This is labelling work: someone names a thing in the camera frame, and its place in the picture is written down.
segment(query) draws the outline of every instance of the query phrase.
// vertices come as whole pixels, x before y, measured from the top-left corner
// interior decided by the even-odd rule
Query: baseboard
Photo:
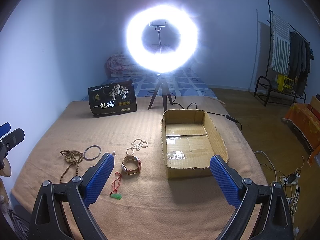
[[[254,89],[241,88],[241,87],[229,87],[229,86],[220,86],[220,85],[208,85],[209,88],[222,88],[222,89],[232,89],[232,90],[240,90],[240,91],[248,91],[254,92]],[[265,89],[258,89],[258,93],[266,94]]]

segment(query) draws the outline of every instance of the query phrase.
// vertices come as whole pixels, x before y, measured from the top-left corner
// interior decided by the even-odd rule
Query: pearl necklace
[[[133,155],[134,154],[134,150],[139,151],[139,150],[141,150],[141,148],[147,148],[149,146],[147,141],[142,140],[140,138],[136,138],[131,144],[132,144],[132,146],[125,150],[125,153],[126,153],[127,156]]]

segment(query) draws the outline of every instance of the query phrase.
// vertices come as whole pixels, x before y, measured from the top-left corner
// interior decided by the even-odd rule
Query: glowing ring light
[[[180,44],[176,51],[151,53],[142,44],[142,32],[150,22],[166,19],[180,31]],[[127,28],[127,46],[141,66],[164,73],[183,65],[193,54],[197,46],[197,27],[189,16],[174,7],[160,5],[137,14]]]

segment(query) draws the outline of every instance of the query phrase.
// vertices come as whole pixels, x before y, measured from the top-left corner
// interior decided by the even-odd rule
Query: beige blanket
[[[99,118],[92,116],[88,102],[70,103],[33,149],[12,189],[13,195],[31,212],[41,183],[47,179],[59,183],[68,166],[60,151],[83,152],[96,144],[103,153],[116,152],[114,170],[97,202],[89,207],[108,239],[215,239],[234,207],[228,205],[213,177],[167,180],[161,147],[162,98],[157,97],[148,110],[150,99],[137,98],[137,112]],[[227,114],[212,98],[179,97],[176,102],[183,106],[196,102],[199,109]],[[223,116],[210,116],[226,143],[229,166],[243,178],[266,185],[259,163],[237,125]],[[149,147],[135,154],[142,162],[141,173],[123,177],[119,188],[123,197],[116,200],[109,197],[111,183],[115,172],[121,171],[126,148],[135,138],[148,141]],[[80,163],[79,175],[98,159]],[[63,182],[75,172],[75,167],[70,168]],[[67,208],[66,213],[75,238],[81,239]],[[256,208],[242,239],[248,239],[257,214]]]

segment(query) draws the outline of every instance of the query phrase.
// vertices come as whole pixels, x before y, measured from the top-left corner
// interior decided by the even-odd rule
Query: black package
[[[94,116],[137,111],[133,81],[88,88],[89,105]]]

